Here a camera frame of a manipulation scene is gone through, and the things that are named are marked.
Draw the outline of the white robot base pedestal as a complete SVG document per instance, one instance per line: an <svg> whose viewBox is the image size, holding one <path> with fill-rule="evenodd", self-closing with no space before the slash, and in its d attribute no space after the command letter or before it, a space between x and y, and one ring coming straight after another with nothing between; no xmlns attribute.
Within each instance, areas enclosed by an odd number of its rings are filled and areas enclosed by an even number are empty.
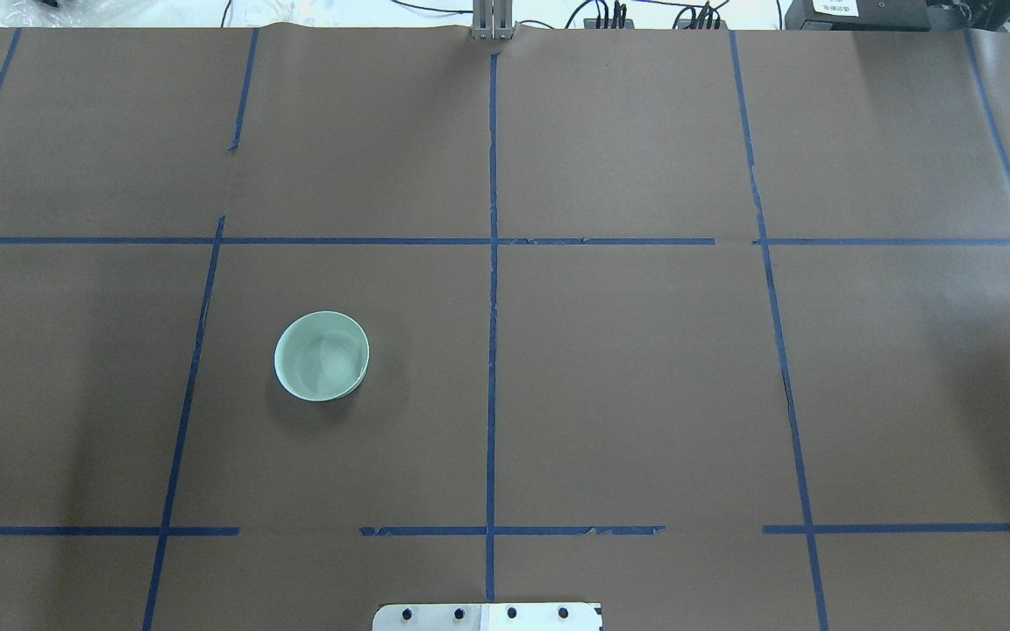
<svg viewBox="0 0 1010 631"><path fill-rule="evenodd" d="M600 604L414 603L381 606L373 630L601 630Z"/></svg>

